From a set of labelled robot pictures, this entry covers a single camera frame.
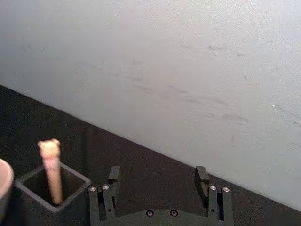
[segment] gray wall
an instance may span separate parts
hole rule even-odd
[[[296,0],[2,0],[0,83],[301,210],[300,27]]]

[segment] screw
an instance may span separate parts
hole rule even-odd
[[[146,211],[146,215],[147,215],[148,217],[152,217],[152,216],[154,216],[154,211],[148,210],[148,211]]]
[[[176,217],[178,215],[178,211],[172,210],[172,211],[170,211],[170,215],[173,217]]]
[[[90,187],[90,191],[91,191],[91,192],[96,191],[96,187],[95,187],[95,186]]]
[[[108,190],[109,188],[110,188],[109,185],[104,185],[104,186],[103,186],[103,190]]]
[[[223,187],[222,189],[223,189],[224,192],[229,192],[230,191],[230,188],[228,188],[228,187]]]
[[[216,186],[210,185],[210,189],[211,189],[211,190],[216,190]]]

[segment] gray box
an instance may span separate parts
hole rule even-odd
[[[63,202],[52,203],[44,166],[16,180],[22,193],[24,223],[29,226],[85,225],[88,215],[87,188],[91,181],[63,163],[61,178]]]

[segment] black floor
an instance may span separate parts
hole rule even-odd
[[[15,178],[42,164],[37,142],[55,137],[61,142],[61,161],[93,184],[100,186],[111,166],[121,166],[117,215],[146,209],[205,214],[195,190],[193,167],[2,86],[0,103],[0,158],[12,165]],[[300,212],[217,177],[210,179],[231,188],[235,225],[301,225]],[[5,225],[20,224],[14,200],[12,197]]]

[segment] white cup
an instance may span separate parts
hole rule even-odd
[[[0,223],[5,216],[13,181],[13,169],[6,161],[0,159]]]

